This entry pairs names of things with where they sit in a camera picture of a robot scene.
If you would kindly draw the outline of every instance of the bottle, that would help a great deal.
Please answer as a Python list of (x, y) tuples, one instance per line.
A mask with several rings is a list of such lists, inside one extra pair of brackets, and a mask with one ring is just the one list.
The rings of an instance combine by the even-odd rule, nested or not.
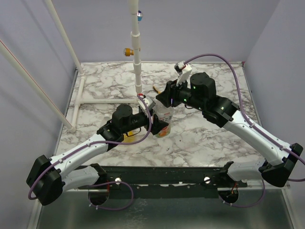
[(159, 120), (162, 120), (164, 122), (168, 123), (168, 126), (163, 128), (158, 134), (155, 136), (160, 138), (160, 137), (165, 137), (170, 134), (171, 132), (171, 126), (172, 126), (172, 117), (173, 117), (173, 107), (165, 107), (161, 102), (158, 100), (155, 101), (156, 106), (153, 109), (153, 112), (158, 115)]

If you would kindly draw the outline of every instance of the purple hose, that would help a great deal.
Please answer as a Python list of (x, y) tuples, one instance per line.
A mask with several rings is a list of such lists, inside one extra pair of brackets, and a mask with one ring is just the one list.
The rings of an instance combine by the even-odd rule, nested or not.
[[(66, 156), (64, 156), (64, 157), (62, 158), (62, 160), (66, 160), (67, 158), (71, 157), (72, 155), (76, 154), (77, 152), (81, 151), (82, 149), (85, 149), (85, 148), (90, 147), (90, 146), (95, 145), (95, 144), (107, 143), (107, 144), (117, 144), (117, 145), (134, 145), (134, 144), (137, 144), (137, 143), (142, 142), (145, 138), (147, 138), (148, 135), (149, 135), (149, 133), (150, 133), (150, 131), (151, 131), (151, 129), (152, 129), (152, 117), (151, 117), (151, 115), (150, 115), (149, 108), (148, 108), (148, 106), (146, 105), (145, 101), (144, 101), (139, 95), (137, 95), (137, 96), (138, 96), (138, 98), (141, 100), (141, 102), (142, 102), (142, 103), (144, 104), (144, 106), (145, 106), (145, 109), (146, 109), (147, 114), (148, 114), (148, 122), (149, 122), (149, 126), (148, 126), (147, 133), (145, 134), (145, 136), (144, 136), (142, 139), (140, 139), (140, 140), (138, 140), (138, 141), (135, 141), (135, 142), (113, 142), (113, 141), (95, 141), (95, 142), (91, 142), (91, 143), (89, 144), (89, 146), (88, 146), (88, 145), (81, 146), (81, 147), (77, 148), (76, 150), (74, 150), (73, 152), (67, 154)], [(31, 188), (30, 188), (30, 191), (29, 191), (29, 194), (28, 194), (28, 198), (29, 198), (30, 200), (37, 199), (37, 197), (32, 197), (31, 195), (32, 195), (32, 192), (33, 192), (35, 186), (36, 186), (37, 183), (40, 181), (40, 179), (41, 179), (41, 178), (42, 178), (51, 168), (53, 168), (54, 166), (58, 165), (59, 163), (60, 163), (59, 161), (54, 162), (54, 164), (50, 165), (48, 168), (46, 168), (46, 170), (44, 170), (44, 171), (38, 176), (38, 178), (35, 180), (35, 182), (33, 183), (33, 185), (32, 185)]]
[(127, 205), (125, 205), (124, 207), (121, 207), (121, 208), (108, 208), (108, 207), (103, 207), (103, 206), (100, 206), (100, 205), (94, 205), (91, 203), (91, 200), (90, 200), (90, 197), (89, 197), (89, 202), (90, 202), (90, 206), (94, 206), (96, 208), (100, 208), (100, 209), (104, 209), (104, 210), (108, 210), (108, 211), (120, 211), (120, 210), (124, 210), (126, 208), (128, 208), (132, 202), (133, 202), (133, 190), (132, 190), (132, 187), (127, 184), (126, 182), (123, 182), (123, 181), (110, 181), (110, 182), (107, 182), (107, 183), (103, 183), (103, 184), (98, 184), (98, 185), (90, 185), (89, 187), (99, 187), (99, 186), (104, 186), (104, 185), (110, 185), (110, 184), (116, 184), (116, 183), (120, 183), (120, 184), (124, 184), (126, 185), (129, 189), (130, 189), (130, 192), (132, 194), (132, 197), (130, 198), (130, 201)]
[[(202, 55), (198, 55), (195, 56), (187, 61), (184, 62), (184, 64), (189, 63), (190, 61), (193, 61), (199, 57), (204, 57), (204, 56), (215, 56), (218, 57), (220, 59), (222, 59), (231, 69), (234, 79), (235, 79), (235, 83), (236, 83), (236, 88), (237, 88), (237, 93), (238, 93), (238, 100), (239, 100), (239, 105), (240, 105), (240, 110), (242, 112), (242, 115), (244, 117), (244, 119), (247, 121), (247, 123), (249, 125), (252, 125), (253, 123), (249, 120), (249, 118), (247, 117), (245, 111), (244, 111), (244, 104), (243, 104), (243, 100), (242, 100), (242, 94), (240, 92), (240, 87), (239, 87), (239, 83), (238, 83), (238, 79), (235, 73), (234, 68), (232, 67), (232, 65), (222, 56), (218, 55), (218, 54), (213, 54), (213, 53), (207, 53), (207, 54), (202, 54)], [(266, 139), (268, 139), (270, 142), (272, 142), (273, 144), (275, 144), (277, 147), (279, 148), (283, 148), (283, 146), (281, 144), (279, 144), (278, 142), (276, 142), (275, 140), (273, 140), (269, 135), (265, 134), (263, 131), (261, 131), (258, 127), (256, 127), (255, 125), (253, 126), (253, 129), (255, 129), (257, 132), (259, 132), (263, 137), (265, 137)], [(289, 149), (284, 148), (284, 151), (286, 151), (287, 153), (291, 154), (292, 156), (296, 157), (300, 162), (302, 162), (303, 165), (305, 165), (305, 160), (303, 160), (300, 156), (298, 156), (296, 153), (292, 152)], [(294, 181), (294, 182), (303, 182), (305, 181), (305, 178), (303, 179), (288, 179), (289, 181)]]
[(262, 200), (264, 199), (265, 195), (266, 195), (266, 187), (265, 187), (265, 182), (264, 180), (262, 180), (263, 183), (263, 193), (261, 195), (261, 197), (258, 199), (258, 201), (256, 201), (253, 204), (249, 204), (249, 205), (237, 205), (237, 204), (229, 204), (227, 202), (225, 202), (220, 196), (219, 199), (226, 205), (229, 205), (231, 207), (235, 207), (235, 208), (250, 208), (250, 207), (254, 207), (255, 205), (258, 205), (260, 202), (262, 202)]

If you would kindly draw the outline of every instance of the purple cable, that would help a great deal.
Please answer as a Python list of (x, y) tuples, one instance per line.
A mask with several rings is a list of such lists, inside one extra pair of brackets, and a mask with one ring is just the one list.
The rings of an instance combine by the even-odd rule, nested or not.
[(108, 208), (108, 207), (103, 207), (103, 206), (100, 206), (100, 205), (94, 205), (94, 204), (92, 204), (92, 203), (91, 203), (91, 200), (90, 200), (90, 197), (89, 197), (89, 199), (88, 199), (89, 202), (90, 202), (89, 207), (90, 207), (90, 206), (94, 206), (94, 207), (96, 207), (96, 208), (100, 208), (100, 209), (104, 209), (104, 210), (108, 210), (108, 211), (120, 211), (120, 210), (124, 210), (124, 209), (128, 208), (128, 207), (132, 204), (132, 202), (133, 202), (133, 190), (132, 190), (132, 187), (131, 187), (129, 184), (127, 184), (126, 182), (123, 182), (123, 181), (110, 181), (110, 182), (103, 183), (103, 184), (90, 185), (89, 187), (98, 187), (98, 186), (104, 186), (104, 185), (110, 185), (110, 184), (116, 184), (116, 183), (124, 184), (124, 185), (126, 185), (126, 186), (130, 189), (130, 192), (131, 192), (131, 194), (132, 194), (132, 197), (131, 197), (131, 199), (130, 199), (130, 201), (129, 201), (129, 203), (128, 203), (127, 205), (125, 205), (124, 207), (121, 207), (121, 208)]
[[(149, 108), (148, 108), (148, 106), (146, 105), (145, 101), (144, 101), (139, 95), (137, 95), (137, 96), (138, 96), (138, 98), (140, 99), (140, 101), (141, 101), (141, 102), (144, 104), (144, 106), (145, 106), (146, 112), (147, 112), (147, 114), (148, 114), (148, 122), (149, 122), (149, 126), (148, 126), (147, 133), (145, 134), (145, 136), (144, 136), (142, 139), (140, 139), (140, 140), (138, 140), (138, 141), (135, 141), (135, 142), (114, 142), (114, 141), (95, 141), (95, 142), (91, 142), (89, 145), (81, 146), (81, 147), (77, 148), (76, 150), (74, 150), (73, 152), (67, 154), (66, 156), (64, 156), (64, 157), (62, 158), (62, 160), (64, 161), (64, 160), (66, 160), (67, 158), (71, 157), (72, 155), (76, 154), (77, 152), (81, 151), (82, 149), (85, 149), (85, 148), (90, 147), (90, 146), (95, 145), (95, 144), (107, 143), (107, 144), (117, 144), (117, 145), (134, 145), (134, 144), (137, 144), (137, 143), (140, 143), (140, 142), (144, 141), (144, 140), (148, 137), (148, 135), (149, 135), (149, 133), (151, 132), (151, 129), (152, 129), (152, 117), (151, 117), (151, 115), (150, 115)], [(32, 195), (32, 192), (33, 192), (35, 186), (36, 186), (37, 183), (40, 181), (40, 179), (41, 179), (41, 178), (42, 178), (51, 168), (53, 168), (54, 166), (58, 165), (59, 163), (60, 163), (59, 161), (54, 162), (54, 164), (52, 164), (52, 165), (50, 165), (49, 167), (47, 167), (46, 170), (44, 170), (44, 171), (38, 176), (38, 178), (35, 180), (35, 182), (34, 182), (33, 185), (31, 186), (30, 191), (29, 191), (29, 193), (28, 193), (28, 198), (29, 198), (30, 200), (37, 199), (37, 197), (32, 197), (31, 195)]]
[(250, 208), (250, 207), (253, 207), (255, 205), (258, 205), (260, 202), (262, 202), (262, 200), (264, 199), (265, 195), (266, 195), (266, 187), (265, 187), (265, 182), (264, 180), (262, 180), (262, 183), (263, 183), (263, 193), (261, 195), (261, 197), (258, 199), (258, 201), (256, 201), (255, 203), (253, 204), (249, 204), (249, 205), (237, 205), (237, 204), (229, 204), (227, 202), (225, 202), (220, 196), (219, 196), (219, 199), (226, 205), (229, 205), (231, 207), (235, 207), (235, 208)]
[[(236, 88), (237, 88), (237, 94), (238, 94), (238, 100), (239, 100), (239, 105), (240, 105), (240, 110), (242, 112), (242, 115), (244, 117), (244, 119), (247, 121), (247, 123), (249, 125), (252, 126), (252, 122), (249, 120), (249, 118), (247, 117), (245, 111), (244, 111), (244, 104), (243, 104), (243, 100), (242, 100), (242, 94), (240, 92), (240, 87), (239, 87), (239, 83), (238, 83), (238, 79), (235, 73), (234, 68), (232, 67), (232, 65), (222, 56), (218, 55), (218, 54), (213, 54), (213, 53), (207, 53), (207, 54), (202, 54), (202, 55), (198, 55), (195, 56), (187, 61), (184, 62), (184, 64), (189, 63), (190, 61), (193, 61), (199, 57), (204, 57), (204, 56), (215, 56), (218, 57), (220, 59), (222, 59), (231, 69), (234, 79), (235, 79), (235, 83), (236, 83)], [(278, 146), (280, 149), (283, 148), (283, 146), (279, 143), (277, 143), (275, 140), (273, 140), (269, 135), (265, 134), (263, 131), (261, 131), (258, 127), (256, 127), (255, 125), (253, 125), (253, 129), (255, 129), (257, 132), (259, 132), (263, 137), (265, 137), (266, 139), (268, 139), (270, 142), (272, 142), (273, 144), (275, 144), (276, 146)], [(292, 152), (289, 149), (284, 148), (284, 151), (286, 151), (287, 153), (291, 154), (292, 156), (296, 157), (300, 162), (302, 162), (303, 165), (305, 165), (305, 160), (303, 160), (300, 156), (298, 156), (296, 153)], [(289, 181), (293, 181), (293, 182), (303, 182), (305, 181), (305, 178), (303, 179), (288, 179)]]

